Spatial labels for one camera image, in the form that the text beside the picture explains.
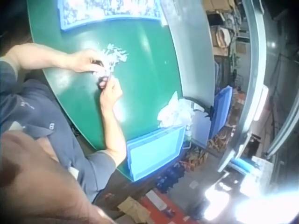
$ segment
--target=hand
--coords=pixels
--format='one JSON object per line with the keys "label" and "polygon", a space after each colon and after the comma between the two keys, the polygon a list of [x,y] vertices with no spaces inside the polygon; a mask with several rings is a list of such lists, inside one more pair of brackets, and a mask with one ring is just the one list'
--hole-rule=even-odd
{"label": "hand", "polygon": [[93,60],[103,61],[103,57],[93,49],[79,51],[69,55],[68,68],[75,72],[95,71],[104,74],[105,68],[97,64],[92,64]]}
{"label": "hand", "polygon": [[102,110],[112,110],[115,102],[122,96],[121,85],[114,76],[107,80],[106,86],[103,82],[100,83],[100,88],[104,88],[100,95],[100,106]]}

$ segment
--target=forearm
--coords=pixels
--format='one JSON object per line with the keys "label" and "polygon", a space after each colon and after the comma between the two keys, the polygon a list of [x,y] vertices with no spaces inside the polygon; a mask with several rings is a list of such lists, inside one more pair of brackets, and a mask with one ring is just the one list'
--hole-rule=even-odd
{"label": "forearm", "polygon": [[17,69],[68,68],[69,55],[52,48],[26,43],[12,47],[6,54]]}
{"label": "forearm", "polygon": [[102,109],[107,152],[118,166],[127,156],[127,143],[112,109]]}

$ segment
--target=short sleeve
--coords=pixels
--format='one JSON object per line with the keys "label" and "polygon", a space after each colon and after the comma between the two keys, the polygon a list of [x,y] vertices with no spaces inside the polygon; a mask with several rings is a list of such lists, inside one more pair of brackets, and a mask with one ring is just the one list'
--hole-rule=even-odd
{"label": "short sleeve", "polygon": [[80,185],[90,202],[106,187],[116,164],[110,155],[98,151],[86,157],[84,170],[79,171]]}
{"label": "short sleeve", "polygon": [[0,92],[11,93],[17,81],[17,70],[6,57],[0,57]]}

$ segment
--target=green table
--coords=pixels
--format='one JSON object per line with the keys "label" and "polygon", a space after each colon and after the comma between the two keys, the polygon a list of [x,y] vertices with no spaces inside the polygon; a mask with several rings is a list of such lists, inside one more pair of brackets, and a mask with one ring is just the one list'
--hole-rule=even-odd
{"label": "green table", "polygon": [[[57,1],[28,0],[31,34],[35,43],[73,53],[85,48],[106,49],[108,44],[126,50],[125,63],[115,67],[123,98],[116,105],[116,115],[127,140],[157,129],[158,112],[167,105],[175,91],[182,96],[178,64],[171,33],[158,21],[105,21],[60,30]],[[90,73],[45,69],[44,73],[65,113],[96,149],[104,149],[99,112],[99,90]],[[124,162],[118,167],[129,178]]]}

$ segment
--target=worker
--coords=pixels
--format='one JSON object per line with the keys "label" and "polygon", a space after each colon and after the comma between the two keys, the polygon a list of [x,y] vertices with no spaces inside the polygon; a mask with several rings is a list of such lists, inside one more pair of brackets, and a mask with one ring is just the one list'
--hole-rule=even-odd
{"label": "worker", "polygon": [[126,158],[125,138],[113,112],[122,96],[118,79],[106,78],[99,84],[107,148],[87,157],[45,84],[27,79],[19,94],[13,92],[20,69],[59,67],[103,73],[103,67],[92,63],[101,59],[91,49],[66,54],[34,43],[14,46],[0,58],[0,207],[5,210],[2,214],[15,218],[14,223],[43,214],[105,217],[91,202]]}

